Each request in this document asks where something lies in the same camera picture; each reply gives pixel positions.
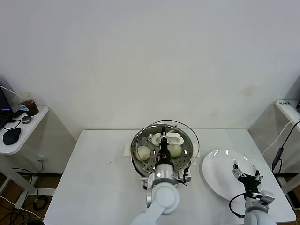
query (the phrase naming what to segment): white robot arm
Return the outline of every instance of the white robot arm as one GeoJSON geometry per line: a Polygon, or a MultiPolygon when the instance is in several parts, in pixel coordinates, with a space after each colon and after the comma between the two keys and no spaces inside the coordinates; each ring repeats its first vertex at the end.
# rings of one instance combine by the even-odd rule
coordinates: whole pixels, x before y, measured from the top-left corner
{"type": "Polygon", "coordinates": [[[275,200],[275,197],[271,192],[258,191],[257,186],[261,184],[263,176],[259,174],[255,166],[253,166],[253,170],[254,176],[245,174],[239,169],[236,160],[234,161],[232,172],[245,187],[246,210],[245,215],[232,212],[236,216],[244,218],[244,225],[275,225],[273,218],[268,214],[269,204],[275,200]]]}
{"type": "Polygon", "coordinates": [[[131,225],[155,225],[161,215],[175,212],[179,204],[179,194],[174,184],[178,181],[173,172],[174,165],[168,150],[169,142],[165,128],[161,132],[160,151],[156,158],[155,173],[148,177],[146,203],[148,209],[140,213],[131,225]]]}
{"type": "Polygon", "coordinates": [[[164,214],[172,214],[179,204],[178,191],[173,184],[162,182],[152,190],[152,203],[147,211],[139,214],[131,225],[155,225],[164,214]]]}

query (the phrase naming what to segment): metal rim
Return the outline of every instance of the metal rim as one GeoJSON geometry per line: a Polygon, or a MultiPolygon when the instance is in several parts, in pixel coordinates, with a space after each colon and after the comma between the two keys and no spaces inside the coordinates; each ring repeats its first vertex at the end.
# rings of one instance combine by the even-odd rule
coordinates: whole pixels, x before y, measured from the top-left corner
{"type": "MultiPolygon", "coordinates": [[[[196,139],[197,139],[198,150],[197,150],[197,154],[196,154],[196,155],[199,154],[199,151],[200,151],[200,143],[199,143],[199,139],[198,139],[198,136],[196,135],[196,133],[192,130],[192,128],[190,128],[188,125],[186,125],[186,124],[184,124],[184,123],[182,123],[182,122],[176,121],[176,120],[159,120],[159,121],[156,121],[156,122],[154,122],[154,123],[151,123],[150,125],[144,127],[142,130],[140,130],[140,131],[138,132],[138,136],[136,137],[136,145],[135,145],[135,151],[137,152],[138,155],[139,155],[139,152],[137,151],[137,148],[138,148],[139,138],[140,138],[141,134],[142,134],[146,129],[148,129],[148,128],[150,128],[151,126],[153,126],[153,125],[155,125],[155,124],[158,124],[158,123],[160,123],[160,122],[175,122],[175,123],[179,123],[179,124],[182,124],[182,125],[186,126],[189,130],[191,130],[191,131],[193,132],[193,134],[195,135],[196,139]]],[[[196,158],[197,158],[197,157],[193,158],[193,154],[192,154],[190,161],[189,161],[184,167],[185,167],[185,168],[189,167],[189,166],[196,160],[196,158]]],[[[141,160],[141,162],[144,164],[145,167],[152,169],[152,168],[151,168],[150,166],[148,166],[143,160],[141,160]]]]}

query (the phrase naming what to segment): white table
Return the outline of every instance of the white table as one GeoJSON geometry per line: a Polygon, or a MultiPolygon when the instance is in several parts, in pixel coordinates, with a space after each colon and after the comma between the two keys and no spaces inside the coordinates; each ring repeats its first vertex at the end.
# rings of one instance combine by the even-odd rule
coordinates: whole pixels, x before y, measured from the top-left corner
{"type": "MultiPolygon", "coordinates": [[[[276,222],[294,221],[296,216],[273,177],[260,151],[245,129],[195,130],[202,157],[191,166],[192,181],[179,185],[180,204],[175,213],[162,216],[159,225],[242,224],[228,200],[215,194],[202,173],[204,156],[216,149],[232,149],[251,159],[264,176],[262,188],[274,193],[269,214],[276,222]]],[[[46,213],[46,225],[129,225],[146,210],[146,191],[130,157],[123,156],[126,143],[137,130],[84,130],[74,148],[46,213]]],[[[244,204],[234,203],[239,213],[244,204]]]]}
{"type": "MultiPolygon", "coordinates": [[[[48,112],[48,107],[46,106],[38,106],[38,114],[35,116],[32,116],[32,120],[28,124],[20,123],[18,128],[21,128],[21,133],[19,136],[19,140],[11,145],[5,145],[3,143],[3,140],[0,141],[0,155],[13,155],[16,154],[21,147],[24,145],[24,143],[27,141],[31,133],[34,131],[34,129],[38,126],[40,121],[45,117],[45,115],[48,112]]],[[[26,114],[22,114],[15,120],[21,120],[23,116],[26,114]]],[[[16,125],[16,123],[8,123],[5,127],[6,128],[13,128],[16,125]]],[[[0,130],[0,137],[3,136],[3,134],[7,132],[7,130],[1,129],[0,130]]],[[[37,177],[33,178],[32,184],[30,184],[25,178],[23,178],[21,175],[19,175],[15,170],[13,170],[4,160],[0,158],[0,171],[3,175],[7,177],[6,181],[0,188],[0,194],[4,190],[5,186],[8,184],[10,180],[18,184],[20,187],[22,187],[25,191],[23,194],[19,197],[17,201],[17,205],[21,206],[23,202],[25,201],[25,198],[28,195],[36,195],[36,188],[33,186],[35,181],[37,180],[37,177]]],[[[47,196],[53,196],[55,192],[55,189],[50,188],[39,188],[38,193],[39,195],[47,195],[47,196]]]]}

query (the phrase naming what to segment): floor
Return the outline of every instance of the floor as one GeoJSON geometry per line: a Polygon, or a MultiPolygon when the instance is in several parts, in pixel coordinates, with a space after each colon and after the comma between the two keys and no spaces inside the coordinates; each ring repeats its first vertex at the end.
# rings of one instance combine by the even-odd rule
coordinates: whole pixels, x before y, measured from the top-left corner
{"type": "MultiPolygon", "coordinates": [[[[5,181],[6,177],[4,177],[3,175],[0,174],[0,185],[5,181]]],[[[38,188],[56,188],[58,183],[60,181],[60,177],[39,177],[35,186],[38,188]]],[[[16,185],[15,183],[13,183],[12,181],[7,185],[6,189],[2,192],[2,196],[7,198],[8,200],[10,200],[11,202],[15,203],[19,194],[22,192],[23,190],[16,185]]],[[[298,186],[297,188],[294,189],[295,194],[297,195],[298,199],[300,199],[300,186],[298,186]]],[[[49,207],[50,201],[52,199],[52,197],[48,197],[49,198],[49,202],[46,206],[45,209],[43,209],[42,211],[34,211],[32,205],[29,205],[27,207],[24,207],[26,210],[32,211],[34,213],[36,213],[37,215],[39,215],[40,217],[44,217],[47,209],[49,207]]],[[[24,205],[33,202],[35,199],[34,196],[29,196],[27,201],[25,202],[24,205]]],[[[12,218],[10,218],[10,215],[7,216],[6,218],[4,218],[8,213],[11,213],[11,210],[5,209],[3,207],[1,207],[1,205],[12,209],[12,205],[10,203],[8,203],[7,201],[5,201],[4,199],[0,198],[0,225],[9,225],[10,224],[10,219],[11,221],[14,220],[15,215],[12,215],[12,218]]],[[[13,212],[15,213],[19,213],[19,210],[13,210],[13,212]]],[[[299,210],[295,210],[295,213],[297,215],[297,220],[300,218],[300,211],[299,210]]],[[[24,213],[25,216],[25,222],[24,225],[28,223],[28,215],[24,213]]],[[[15,221],[14,221],[14,225],[22,225],[23,224],[23,217],[22,216],[18,216],[15,221]]],[[[42,221],[42,219],[36,218],[34,217],[34,215],[30,216],[30,221],[34,221],[34,220],[40,220],[42,221]]],[[[281,225],[300,225],[300,220],[299,222],[296,224],[295,222],[292,223],[284,223],[281,225]]]]}

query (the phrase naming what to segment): computer mouse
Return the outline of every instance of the computer mouse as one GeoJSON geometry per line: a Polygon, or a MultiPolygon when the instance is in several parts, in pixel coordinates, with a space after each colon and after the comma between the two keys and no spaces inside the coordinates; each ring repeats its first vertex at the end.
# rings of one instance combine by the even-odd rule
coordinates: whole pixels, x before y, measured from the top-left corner
{"type": "Polygon", "coordinates": [[[14,144],[19,140],[21,128],[12,129],[4,133],[3,143],[6,145],[14,144]]]}
{"type": "Polygon", "coordinates": [[[21,121],[22,121],[23,124],[30,123],[31,122],[31,116],[24,116],[21,121]]]}

